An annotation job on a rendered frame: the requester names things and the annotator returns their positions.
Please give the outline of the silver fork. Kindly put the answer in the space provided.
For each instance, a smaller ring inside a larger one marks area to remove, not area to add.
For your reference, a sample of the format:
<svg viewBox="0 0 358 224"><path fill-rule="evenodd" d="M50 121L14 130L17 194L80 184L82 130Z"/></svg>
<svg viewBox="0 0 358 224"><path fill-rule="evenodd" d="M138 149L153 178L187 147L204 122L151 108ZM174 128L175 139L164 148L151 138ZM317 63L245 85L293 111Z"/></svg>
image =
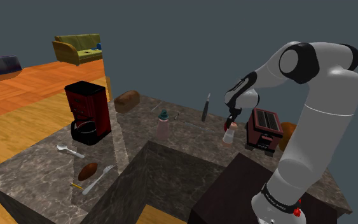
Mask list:
<svg viewBox="0 0 358 224"><path fill-rule="evenodd" d="M107 166L103 171L102 174L89 186L87 186L83 191L82 194L86 195L89 193L89 191L102 179L102 177L107 174L112 168L114 168L114 165Z"/></svg>

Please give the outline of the pink bottle with teal cap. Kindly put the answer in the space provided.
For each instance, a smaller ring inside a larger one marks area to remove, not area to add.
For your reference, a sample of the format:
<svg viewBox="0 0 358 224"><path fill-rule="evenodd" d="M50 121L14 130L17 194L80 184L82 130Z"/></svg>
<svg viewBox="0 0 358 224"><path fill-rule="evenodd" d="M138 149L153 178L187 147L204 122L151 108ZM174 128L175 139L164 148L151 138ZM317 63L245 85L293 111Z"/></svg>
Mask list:
<svg viewBox="0 0 358 224"><path fill-rule="evenodd" d="M158 125L156 129L156 137L159 140L166 140L169 138L169 114L166 109L163 109L158 115Z"/></svg>

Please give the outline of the black-handled kitchen knife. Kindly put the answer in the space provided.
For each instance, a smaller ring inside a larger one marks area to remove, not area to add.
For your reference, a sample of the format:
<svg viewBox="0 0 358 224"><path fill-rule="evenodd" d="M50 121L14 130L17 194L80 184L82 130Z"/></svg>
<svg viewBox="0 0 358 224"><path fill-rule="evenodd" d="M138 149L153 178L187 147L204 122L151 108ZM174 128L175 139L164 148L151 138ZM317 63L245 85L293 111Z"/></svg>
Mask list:
<svg viewBox="0 0 358 224"><path fill-rule="evenodd" d="M206 120L207 117L207 113L208 113L208 109L209 109L209 102L210 102L210 94L208 94L205 104L204 104L204 108L203 108L203 112L202 112L202 118L201 121L204 122Z"/></svg>

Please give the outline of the silver spoon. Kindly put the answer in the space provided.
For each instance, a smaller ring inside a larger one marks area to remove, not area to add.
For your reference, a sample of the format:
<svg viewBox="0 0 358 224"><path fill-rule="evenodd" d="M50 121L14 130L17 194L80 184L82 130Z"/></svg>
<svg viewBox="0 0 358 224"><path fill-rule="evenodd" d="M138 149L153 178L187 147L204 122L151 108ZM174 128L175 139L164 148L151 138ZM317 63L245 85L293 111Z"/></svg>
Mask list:
<svg viewBox="0 0 358 224"><path fill-rule="evenodd" d="M77 151L73 151L73 150L70 150L66 145L64 144L58 144L57 145L57 149L58 150L67 150L68 152L72 153L73 155L79 157L79 158L84 158L85 156L78 153Z"/></svg>

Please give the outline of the brown bread loaf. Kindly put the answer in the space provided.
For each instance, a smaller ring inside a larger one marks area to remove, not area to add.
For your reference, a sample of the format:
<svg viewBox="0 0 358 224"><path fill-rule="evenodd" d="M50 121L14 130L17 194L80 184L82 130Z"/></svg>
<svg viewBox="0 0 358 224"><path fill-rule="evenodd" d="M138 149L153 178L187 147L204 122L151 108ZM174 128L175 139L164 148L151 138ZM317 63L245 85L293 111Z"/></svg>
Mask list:
<svg viewBox="0 0 358 224"><path fill-rule="evenodd" d="M117 113L125 114L140 103L140 94L135 90L129 90L114 100Z"/></svg>

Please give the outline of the brown potato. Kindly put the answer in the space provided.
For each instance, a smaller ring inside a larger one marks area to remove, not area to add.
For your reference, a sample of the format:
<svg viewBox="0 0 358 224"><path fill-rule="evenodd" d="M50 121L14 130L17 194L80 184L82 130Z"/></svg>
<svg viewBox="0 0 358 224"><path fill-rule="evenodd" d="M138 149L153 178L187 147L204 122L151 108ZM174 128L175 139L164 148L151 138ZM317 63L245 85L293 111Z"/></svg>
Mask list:
<svg viewBox="0 0 358 224"><path fill-rule="evenodd" d="M91 176L93 176L98 168L98 163L90 163L87 164L86 166L84 166L84 168L82 168L82 170L79 172L78 174L78 180L79 181L84 181L88 178L90 178Z"/></svg>

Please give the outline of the white shaker with brown top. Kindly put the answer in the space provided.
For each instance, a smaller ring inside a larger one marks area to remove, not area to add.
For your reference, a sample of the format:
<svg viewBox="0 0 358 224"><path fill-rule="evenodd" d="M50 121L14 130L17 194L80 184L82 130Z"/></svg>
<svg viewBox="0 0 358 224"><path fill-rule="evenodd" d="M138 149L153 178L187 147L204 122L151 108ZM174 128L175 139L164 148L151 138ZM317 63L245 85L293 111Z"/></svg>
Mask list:
<svg viewBox="0 0 358 224"><path fill-rule="evenodd" d="M223 146L230 147L232 145L234 134L237 129L238 129L238 125L235 122L232 122L230 124L230 127L227 128L227 130L222 138Z"/></svg>

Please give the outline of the red and black coffee machine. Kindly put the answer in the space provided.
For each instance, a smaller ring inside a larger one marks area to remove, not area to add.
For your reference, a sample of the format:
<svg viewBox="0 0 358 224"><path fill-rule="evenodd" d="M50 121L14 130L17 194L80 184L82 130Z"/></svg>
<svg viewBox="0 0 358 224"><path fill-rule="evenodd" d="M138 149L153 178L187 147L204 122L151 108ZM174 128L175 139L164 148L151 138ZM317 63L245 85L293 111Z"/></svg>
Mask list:
<svg viewBox="0 0 358 224"><path fill-rule="evenodd" d="M87 81L64 87L74 120L72 138L85 145L95 145L111 132L106 88Z"/></svg>

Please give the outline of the red toaster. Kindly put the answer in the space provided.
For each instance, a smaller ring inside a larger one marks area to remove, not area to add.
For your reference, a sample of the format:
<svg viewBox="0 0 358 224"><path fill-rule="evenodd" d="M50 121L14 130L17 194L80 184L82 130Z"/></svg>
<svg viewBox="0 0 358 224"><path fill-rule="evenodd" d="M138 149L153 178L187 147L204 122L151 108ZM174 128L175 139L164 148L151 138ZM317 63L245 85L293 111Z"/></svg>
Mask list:
<svg viewBox="0 0 358 224"><path fill-rule="evenodd" d="M254 108L245 124L246 144L245 149L257 148L264 151L265 155L273 157L276 147L283 138L283 129L276 113Z"/></svg>

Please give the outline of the green sofa with wooden frame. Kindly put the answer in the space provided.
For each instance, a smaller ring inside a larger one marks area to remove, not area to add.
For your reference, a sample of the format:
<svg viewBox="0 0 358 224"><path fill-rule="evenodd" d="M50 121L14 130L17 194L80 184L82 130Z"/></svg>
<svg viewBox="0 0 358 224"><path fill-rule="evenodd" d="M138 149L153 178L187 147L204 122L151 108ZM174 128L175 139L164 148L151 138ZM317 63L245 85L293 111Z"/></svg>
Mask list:
<svg viewBox="0 0 358 224"><path fill-rule="evenodd" d="M59 62L79 66L102 59L100 34L55 36L52 45Z"/></svg>

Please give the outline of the dark maroon robot stand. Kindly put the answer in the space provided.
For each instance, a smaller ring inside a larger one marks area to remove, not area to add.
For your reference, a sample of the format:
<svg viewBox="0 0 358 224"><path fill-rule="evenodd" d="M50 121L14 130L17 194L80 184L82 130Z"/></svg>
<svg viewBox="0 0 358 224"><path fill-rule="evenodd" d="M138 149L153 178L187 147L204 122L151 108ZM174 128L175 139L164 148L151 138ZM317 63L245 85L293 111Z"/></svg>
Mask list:
<svg viewBox="0 0 358 224"><path fill-rule="evenodd" d="M251 207L257 193L291 218L305 215L306 224L337 224L337 212L308 193L293 205L275 200L263 185L272 172L239 153L193 206L188 224L259 224Z"/></svg>

